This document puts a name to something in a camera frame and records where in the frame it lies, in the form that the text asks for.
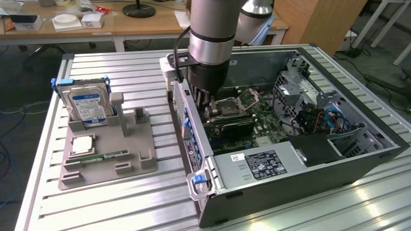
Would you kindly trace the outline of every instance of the circuit board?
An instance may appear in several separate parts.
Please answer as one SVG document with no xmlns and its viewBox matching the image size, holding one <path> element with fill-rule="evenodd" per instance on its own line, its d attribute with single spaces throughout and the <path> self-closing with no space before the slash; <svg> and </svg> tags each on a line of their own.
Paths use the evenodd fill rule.
<svg viewBox="0 0 411 231">
<path fill-rule="evenodd" d="M 229 104 L 229 110 L 239 111 L 239 119 L 232 120 L 231 113 L 229 122 L 216 120 L 212 123 L 204 123 L 211 148 L 216 155 L 271 145 L 281 142 L 288 137 L 265 99 L 255 90 L 248 89 L 232 101 L 236 103 L 237 108 L 233 109 L 232 104 Z M 237 130 L 235 130 L 235 134 L 223 136 L 221 132 L 227 126 L 236 126 Z"/>
</svg>

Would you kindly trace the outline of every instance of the silver cylinder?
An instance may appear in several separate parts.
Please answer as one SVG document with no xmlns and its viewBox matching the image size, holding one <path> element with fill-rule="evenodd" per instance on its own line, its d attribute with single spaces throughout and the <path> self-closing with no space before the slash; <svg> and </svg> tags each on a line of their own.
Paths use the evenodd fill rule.
<svg viewBox="0 0 411 231">
<path fill-rule="evenodd" d="M 191 34 L 188 51 L 192 58 L 207 65 L 224 63 L 231 57 L 233 39 L 228 42 L 208 42 Z"/>
<path fill-rule="evenodd" d="M 271 14 L 272 7 L 271 7 L 272 0 L 248 0 L 243 6 L 243 10 L 252 14 Z"/>
<path fill-rule="evenodd" d="M 193 0 L 191 2 L 191 30 L 208 38 L 235 35 L 243 0 Z"/>
</svg>

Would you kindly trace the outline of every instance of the white box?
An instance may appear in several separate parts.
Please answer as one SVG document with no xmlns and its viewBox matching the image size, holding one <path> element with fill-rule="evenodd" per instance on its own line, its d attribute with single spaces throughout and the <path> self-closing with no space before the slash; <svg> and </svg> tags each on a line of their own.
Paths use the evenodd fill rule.
<svg viewBox="0 0 411 231">
<path fill-rule="evenodd" d="M 352 45 L 354 40 L 356 39 L 358 35 L 351 30 L 348 30 L 346 34 L 346 38 L 343 40 L 343 43 L 336 51 L 348 51 L 350 50 L 350 43 Z"/>
<path fill-rule="evenodd" d="M 103 27 L 103 17 L 99 13 L 85 14 L 81 19 L 81 24 L 84 28 L 101 28 Z"/>
<path fill-rule="evenodd" d="M 43 24 L 39 15 L 12 15 L 16 30 L 39 30 Z"/>
<path fill-rule="evenodd" d="M 52 25 L 56 32 L 83 29 L 79 18 L 71 14 L 57 15 L 52 19 Z"/>
</svg>

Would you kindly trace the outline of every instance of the hard drive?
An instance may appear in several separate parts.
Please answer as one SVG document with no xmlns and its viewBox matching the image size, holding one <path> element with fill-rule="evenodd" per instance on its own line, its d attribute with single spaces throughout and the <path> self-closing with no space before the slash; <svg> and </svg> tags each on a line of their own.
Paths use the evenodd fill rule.
<svg viewBox="0 0 411 231">
<path fill-rule="evenodd" d="M 59 93 L 71 121 L 83 121 L 87 128 L 107 125 L 107 117 L 115 115 L 109 103 L 108 78 L 63 79 L 52 88 Z"/>
</svg>

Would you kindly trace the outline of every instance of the black lamp base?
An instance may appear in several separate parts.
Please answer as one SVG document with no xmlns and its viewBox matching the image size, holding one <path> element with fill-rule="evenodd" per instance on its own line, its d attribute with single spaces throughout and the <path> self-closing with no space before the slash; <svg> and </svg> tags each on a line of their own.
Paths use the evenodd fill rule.
<svg viewBox="0 0 411 231">
<path fill-rule="evenodd" d="M 140 9 L 137 9 L 137 5 L 131 4 L 123 7 L 123 13 L 133 18 L 148 18 L 155 15 L 155 8 L 140 4 Z"/>
</svg>

